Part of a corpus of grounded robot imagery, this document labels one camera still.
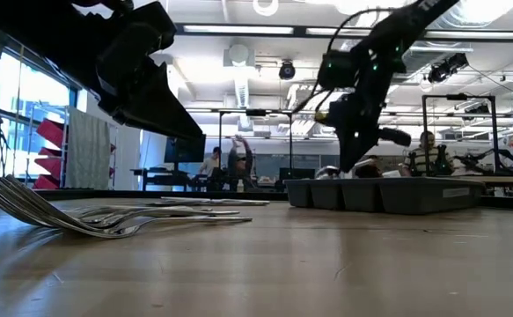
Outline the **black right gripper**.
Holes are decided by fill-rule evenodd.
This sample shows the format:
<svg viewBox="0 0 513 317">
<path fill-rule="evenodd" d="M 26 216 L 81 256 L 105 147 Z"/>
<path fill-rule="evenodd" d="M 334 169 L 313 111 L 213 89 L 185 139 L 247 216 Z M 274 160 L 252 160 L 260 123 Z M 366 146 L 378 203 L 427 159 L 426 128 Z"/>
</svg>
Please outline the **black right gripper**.
<svg viewBox="0 0 513 317">
<path fill-rule="evenodd" d="M 339 139 L 342 172 L 351 171 L 377 145 L 377 119 L 374 111 L 355 93 L 342 94 L 329 104 L 327 123 Z"/>
</svg>

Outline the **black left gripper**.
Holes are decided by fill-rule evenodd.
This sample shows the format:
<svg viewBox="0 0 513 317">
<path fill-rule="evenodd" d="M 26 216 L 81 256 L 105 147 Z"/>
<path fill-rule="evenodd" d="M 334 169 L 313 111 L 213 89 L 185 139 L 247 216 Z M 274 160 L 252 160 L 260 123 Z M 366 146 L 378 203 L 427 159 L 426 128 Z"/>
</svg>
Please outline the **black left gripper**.
<svg viewBox="0 0 513 317">
<path fill-rule="evenodd" d="M 167 64 L 146 57 L 151 26 L 146 22 L 110 18 L 96 72 L 101 88 L 99 105 L 116 122 L 132 128 L 182 139 L 197 139 L 202 130 L 174 96 Z"/>
</svg>

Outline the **silver metal spoon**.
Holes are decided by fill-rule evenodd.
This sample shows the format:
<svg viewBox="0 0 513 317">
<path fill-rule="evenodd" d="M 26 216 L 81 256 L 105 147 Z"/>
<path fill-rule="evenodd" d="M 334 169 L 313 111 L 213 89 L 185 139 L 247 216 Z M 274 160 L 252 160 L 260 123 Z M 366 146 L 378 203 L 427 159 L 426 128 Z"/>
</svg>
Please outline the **silver metal spoon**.
<svg viewBox="0 0 513 317">
<path fill-rule="evenodd" d="M 316 180 L 333 180 L 340 178 L 341 171 L 336 166 L 323 166 L 321 167 L 316 175 Z"/>
</svg>

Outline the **silver metal table knife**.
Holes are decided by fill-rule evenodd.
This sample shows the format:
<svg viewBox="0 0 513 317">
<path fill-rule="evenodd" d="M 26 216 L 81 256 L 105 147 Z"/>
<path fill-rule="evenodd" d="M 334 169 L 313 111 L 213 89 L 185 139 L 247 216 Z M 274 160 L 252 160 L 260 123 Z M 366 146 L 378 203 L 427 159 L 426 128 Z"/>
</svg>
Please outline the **silver metal table knife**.
<svg viewBox="0 0 513 317">
<path fill-rule="evenodd" d="M 183 203 L 237 203 L 235 199 L 214 199 L 214 198 L 192 198 L 192 197 L 160 197 L 163 202 L 183 202 Z"/>
<path fill-rule="evenodd" d="M 243 199 L 211 199 L 188 197 L 161 197 L 159 205 L 267 205 L 269 201 Z"/>
</svg>

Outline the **person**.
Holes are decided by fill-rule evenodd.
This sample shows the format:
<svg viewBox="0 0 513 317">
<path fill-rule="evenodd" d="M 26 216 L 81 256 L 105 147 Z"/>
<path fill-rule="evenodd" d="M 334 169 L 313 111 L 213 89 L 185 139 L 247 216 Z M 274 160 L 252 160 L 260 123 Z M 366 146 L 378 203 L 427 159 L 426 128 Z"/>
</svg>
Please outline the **person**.
<svg viewBox="0 0 513 317">
<path fill-rule="evenodd" d="M 256 188 L 251 176 L 253 151 L 249 143 L 241 135 L 235 135 L 232 139 L 227 167 L 231 191 L 238 192 L 239 181 L 243 182 L 244 189 Z"/>
<path fill-rule="evenodd" d="M 370 155 L 368 159 L 370 159 L 370 163 L 356 168 L 355 176 L 357 178 L 380 178 L 382 173 L 377 165 L 378 156 Z"/>
<path fill-rule="evenodd" d="M 445 145 L 436 146 L 432 132 L 421 133 L 420 145 L 410 151 L 404 161 L 405 176 L 452 175 L 455 166 Z"/>
<path fill-rule="evenodd" d="M 220 177 L 222 175 L 221 169 L 221 149 L 214 147 L 211 155 L 205 158 L 199 169 L 199 174 L 206 176 L 208 191 L 218 191 L 220 189 Z"/>
</svg>

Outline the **black screen on stand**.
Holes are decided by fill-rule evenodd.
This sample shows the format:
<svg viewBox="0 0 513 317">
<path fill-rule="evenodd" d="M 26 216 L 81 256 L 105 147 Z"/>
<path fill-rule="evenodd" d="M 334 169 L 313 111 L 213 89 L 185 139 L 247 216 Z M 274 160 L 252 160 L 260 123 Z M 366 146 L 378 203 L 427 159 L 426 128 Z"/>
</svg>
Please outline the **black screen on stand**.
<svg viewBox="0 0 513 317">
<path fill-rule="evenodd" d="M 204 160 L 206 136 L 197 139 L 168 137 L 165 163 L 201 163 Z"/>
</svg>

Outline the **black background table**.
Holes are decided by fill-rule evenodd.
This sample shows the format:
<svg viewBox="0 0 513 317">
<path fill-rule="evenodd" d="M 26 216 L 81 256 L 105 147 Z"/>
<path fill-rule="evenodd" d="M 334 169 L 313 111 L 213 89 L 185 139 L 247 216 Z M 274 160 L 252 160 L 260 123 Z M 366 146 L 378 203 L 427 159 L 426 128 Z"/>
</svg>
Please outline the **black background table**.
<svg viewBox="0 0 513 317">
<path fill-rule="evenodd" d="M 188 173 L 180 170 L 169 170 L 165 167 L 131 169 L 134 176 L 140 178 L 140 189 L 146 191 L 148 186 L 182 187 L 184 192 L 193 182 Z"/>
</svg>

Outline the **grey plastic cutlery tray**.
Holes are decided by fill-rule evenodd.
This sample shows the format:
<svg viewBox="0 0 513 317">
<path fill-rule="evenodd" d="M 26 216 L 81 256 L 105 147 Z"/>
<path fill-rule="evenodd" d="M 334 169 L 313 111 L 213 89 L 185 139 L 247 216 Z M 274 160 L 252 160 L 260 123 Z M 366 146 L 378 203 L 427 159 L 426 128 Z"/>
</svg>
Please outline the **grey plastic cutlery tray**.
<svg viewBox="0 0 513 317">
<path fill-rule="evenodd" d="M 289 204 L 298 208 L 395 215 L 428 215 L 477 206 L 481 181 L 437 177 L 288 180 Z"/>
</svg>

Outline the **white hanging sheet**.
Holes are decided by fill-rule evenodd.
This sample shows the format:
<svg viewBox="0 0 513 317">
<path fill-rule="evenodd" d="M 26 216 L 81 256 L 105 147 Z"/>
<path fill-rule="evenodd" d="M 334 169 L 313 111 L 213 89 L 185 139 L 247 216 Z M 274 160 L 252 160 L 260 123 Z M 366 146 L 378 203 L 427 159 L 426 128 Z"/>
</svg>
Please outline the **white hanging sheet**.
<svg viewBox="0 0 513 317">
<path fill-rule="evenodd" d="M 76 108 L 69 111 L 65 186 L 109 188 L 111 143 L 109 126 Z"/>
</svg>

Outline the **black ceiling dome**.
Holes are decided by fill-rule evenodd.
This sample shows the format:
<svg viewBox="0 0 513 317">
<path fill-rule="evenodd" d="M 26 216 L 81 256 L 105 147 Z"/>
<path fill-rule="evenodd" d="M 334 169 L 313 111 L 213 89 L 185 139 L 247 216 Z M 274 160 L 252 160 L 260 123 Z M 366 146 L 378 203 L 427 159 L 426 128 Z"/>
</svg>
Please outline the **black ceiling dome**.
<svg viewBox="0 0 513 317">
<path fill-rule="evenodd" d="M 291 80 L 296 75 L 296 68 L 291 60 L 283 60 L 278 72 L 281 80 Z"/>
</svg>

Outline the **ceiling light strip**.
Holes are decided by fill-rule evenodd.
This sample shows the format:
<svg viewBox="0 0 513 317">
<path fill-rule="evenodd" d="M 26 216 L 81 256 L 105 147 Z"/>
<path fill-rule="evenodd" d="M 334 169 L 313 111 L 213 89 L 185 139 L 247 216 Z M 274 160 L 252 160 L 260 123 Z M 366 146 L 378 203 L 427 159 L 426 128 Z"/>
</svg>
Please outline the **ceiling light strip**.
<svg viewBox="0 0 513 317">
<path fill-rule="evenodd" d="M 341 36 L 363 37 L 370 34 L 370 29 L 343 28 L 339 31 Z M 334 28 L 306 28 L 308 35 L 334 35 Z M 421 38 L 430 40 L 490 40 L 490 41 L 513 41 L 513 32 L 489 31 L 489 30 L 428 30 Z"/>
<path fill-rule="evenodd" d="M 293 34 L 292 27 L 285 26 L 201 26 L 184 25 L 185 33 L 227 33 L 227 34 L 271 34 L 271 35 L 290 35 Z"/>
</svg>

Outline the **red shelf bins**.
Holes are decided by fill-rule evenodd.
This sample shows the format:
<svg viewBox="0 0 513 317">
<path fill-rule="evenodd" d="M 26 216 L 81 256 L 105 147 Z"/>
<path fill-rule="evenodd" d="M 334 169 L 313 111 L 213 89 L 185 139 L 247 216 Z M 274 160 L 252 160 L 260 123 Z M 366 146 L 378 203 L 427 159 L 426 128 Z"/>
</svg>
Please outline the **red shelf bins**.
<svg viewBox="0 0 513 317">
<path fill-rule="evenodd" d="M 59 189 L 62 187 L 68 154 L 68 126 L 65 123 L 44 119 L 37 128 L 38 136 L 54 147 L 41 146 L 33 162 L 44 172 L 39 173 L 34 189 Z"/>
</svg>

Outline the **black ceiling spotlight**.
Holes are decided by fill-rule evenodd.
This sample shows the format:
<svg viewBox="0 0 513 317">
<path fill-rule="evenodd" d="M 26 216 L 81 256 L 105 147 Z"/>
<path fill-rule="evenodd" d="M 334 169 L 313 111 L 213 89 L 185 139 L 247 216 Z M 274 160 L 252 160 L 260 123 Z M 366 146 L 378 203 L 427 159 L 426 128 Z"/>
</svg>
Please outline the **black ceiling spotlight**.
<svg viewBox="0 0 513 317">
<path fill-rule="evenodd" d="M 431 84 L 442 83 L 448 79 L 451 75 L 456 74 L 459 70 L 462 70 L 469 65 L 465 53 L 456 53 L 439 63 L 432 64 L 430 66 L 430 72 L 427 80 Z"/>
</svg>

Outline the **black aluminium table frame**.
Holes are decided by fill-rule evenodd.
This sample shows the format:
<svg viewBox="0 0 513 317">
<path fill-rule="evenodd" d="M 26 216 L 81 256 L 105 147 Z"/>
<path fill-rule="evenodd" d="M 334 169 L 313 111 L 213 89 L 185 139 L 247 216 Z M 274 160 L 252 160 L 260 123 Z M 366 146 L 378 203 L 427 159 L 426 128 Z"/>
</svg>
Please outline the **black aluminium table frame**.
<svg viewBox="0 0 513 317">
<path fill-rule="evenodd" d="M 233 192 L 163 192 L 163 191 L 126 191 L 126 190 L 92 190 L 92 189 L 56 189 L 37 190 L 36 193 L 47 201 L 69 201 L 93 198 L 129 198 L 155 199 L 161 196 L 211 199 L 243 199 L 271 202 L 287 202 L 286 193 L 233 193 Z M 480 206 L 513 210 L 513 197 L 482 196 Z"/>
</svg>

